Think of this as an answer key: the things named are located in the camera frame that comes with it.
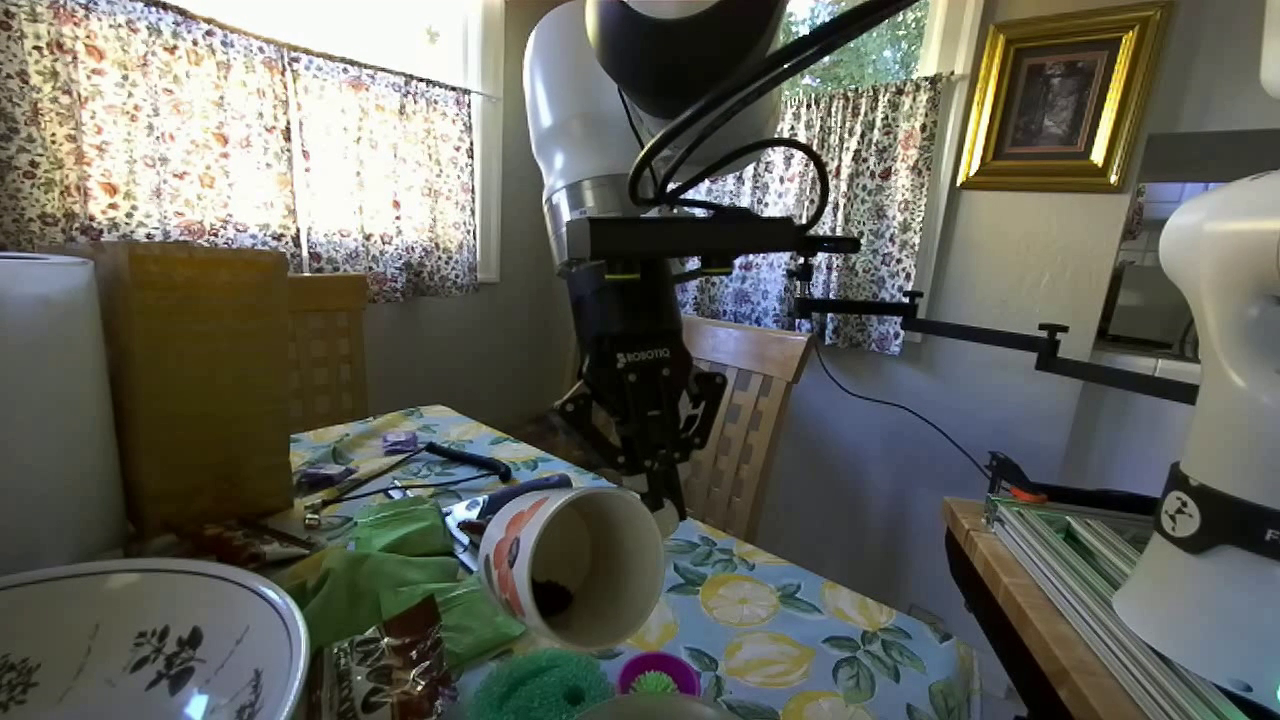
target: paper towel roll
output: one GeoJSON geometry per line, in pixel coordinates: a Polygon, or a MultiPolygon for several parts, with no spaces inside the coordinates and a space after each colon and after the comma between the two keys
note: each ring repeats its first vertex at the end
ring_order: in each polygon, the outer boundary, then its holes
{"type": "Polygon", "coordinates": [[[94,258],[0,251],[0,572],[116,555],[120,545],[94,258]]]}

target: black clamp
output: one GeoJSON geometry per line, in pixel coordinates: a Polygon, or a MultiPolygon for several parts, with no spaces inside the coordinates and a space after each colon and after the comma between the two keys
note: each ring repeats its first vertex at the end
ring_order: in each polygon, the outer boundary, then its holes
{"type": "Polygon", "coordinates": [[[1276,507],[1195,484],[1180,463],[1170,469],[1155,530],[1192,555],[1234,545],[1280,559],[1276,507]]]}

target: black cable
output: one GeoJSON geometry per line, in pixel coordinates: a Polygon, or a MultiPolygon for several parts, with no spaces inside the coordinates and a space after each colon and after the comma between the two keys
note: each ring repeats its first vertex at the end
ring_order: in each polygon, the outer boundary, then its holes
{"type": "Polygon", "coordinates": [[[879,408],[891,408],[891,412],[903,412],[903,414],[921,420],[921,422],[934,427],[941,439],[948,439],[948,443],[986,474],[986,484],[992,479],[992,473],[989,473],[951,431],[946,431],[936,420],[930,420],[926,412],[916,412],[916,408],[910,408],[910,405],[896,405],[896,400],[883,400],[883,395],[865,395],[865,392],[847,386],[847,383],[833,372],[827,347],[821,347],[818,361],[821,361],[823,377],[827,377],[845,395],[865,400],[865,405],[879,405],[879,408]]]}
{"type": "Polygon", "coordinates": [[[801,153],[810,163],[812,163],[812,177],[818,177],[818,207],[810,220],[801,220],[805,231],[812,231],[833,201],[833,170],[823,163],[823,154],[792,134],[770,134],[770,140],[751,140],[751,145],[739,145],[725,154],[715,154],[707,169],[700,169],[695,177],[688,177],[686,184],[677,184],[667,194],[671,203],[700,203],[700,201],[688,201],[686,191],[691,191],[695,184],[719,177],[725,169],[739,163],[744,154],[762,154],[770,149],[789,149],[789,153],[801,153]]]}
{"type": "Polygon", "coordinates": [[[681,111],[656,140],[644,145],[644,153],[633,163],[633,203],[637,207],[654,207],[664,203],[664,191],[644,194],[640,191],[640,177],[686,134],[695,133],[677,163],[667,170],[659,170],[659,178],[671,178],[681,170],[681,163],[714,134],[719,133],[733,115],[739,115],[747,104],[756,104],[762,97],[770,97],[778,84],[784,84],[789,76],[812,68],[818,58],[833,55],[835,49],[845,49],[847,41],[873,32],[877,22],[883,22],[890,17],[913,9],[916,0],[865,0],[847,11],[841,11],[835,21],[812,28],[810,36],[770,50],[766,68],[747,78],[725,84],[715,92],[707,92],[700,104],[691,104],[688,111],[681,111]]]}
{"type": "Polygon", "coordinates": [[[823,377],[852,400],[865,405],[879,405],[879,408],[896,408],[913,420],[921,420],[926,427],[934,427],[941,439],[948,439],[992,488],[1021,488],[1027,494],[1051,500],[1051,504],[1081,504],[1081,507],[1104,507],[1104,511],[1128,511],[1128,517],[1155,517],[1160,500],[1155,494],[1139,494],[1139,493],[1114,493],[1114,488],[1070,488],[1070,484],[1042,484],[1032,474],[1026,474],[1026,469],[1018,469],[1010,454],[992,450],[992,463],[982,463],[955,434],[948,434],[936,420],[930,420],[926,412],[910,408],[910,405],[891,405],[879,395],[865,395],[858,386],[847,386],[833,364],[827,364],[827,347],[818,352],[823,377]]]}
{"type": "Polygon", "coordinates": [[[637,149],[644,149],[649,140],[644,140],[644,133],[640,133],[640,118],[637,118],[637,108],[633,108],[630,92],[617,87],[617,98],[625,104],[625,118],[630,118],[630,127],[633,127],[637,149]]]}

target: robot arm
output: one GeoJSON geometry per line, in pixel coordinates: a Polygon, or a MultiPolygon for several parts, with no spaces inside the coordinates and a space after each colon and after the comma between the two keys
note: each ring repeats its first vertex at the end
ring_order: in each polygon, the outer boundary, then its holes
{"type": "Polygon", "coordinates": [[[572,296],[579,380],[559,412],[686,517],[677,463],[706,439],[719,377],[681,338],[677,255],[797,251],[805,224],[686,191],[771,134],[770,92],[913,0],[865,0],[778,49],[784,0],[568,0],[523,49],[529,140],[553,258],[572,296]]]}

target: green cloth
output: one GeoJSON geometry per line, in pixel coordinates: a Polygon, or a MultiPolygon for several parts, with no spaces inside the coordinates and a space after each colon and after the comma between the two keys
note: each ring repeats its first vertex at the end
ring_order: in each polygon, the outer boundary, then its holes
{"type": "Polygon", "coordinates": [[[364,511],[340,545],[313,552],[277,578],[304,606],[317,648],[353,639],[427,594],[440,606],[454,673],[467,673],[523,636],[523,624],[478,574],[455,569],[435,504],[364,511]]]}
{"type": "Polygon", "coordinates": [[[592,655],[553,648],[492,669],[467,699],[464,720],[572,720],[613,694],[592,655]]]}

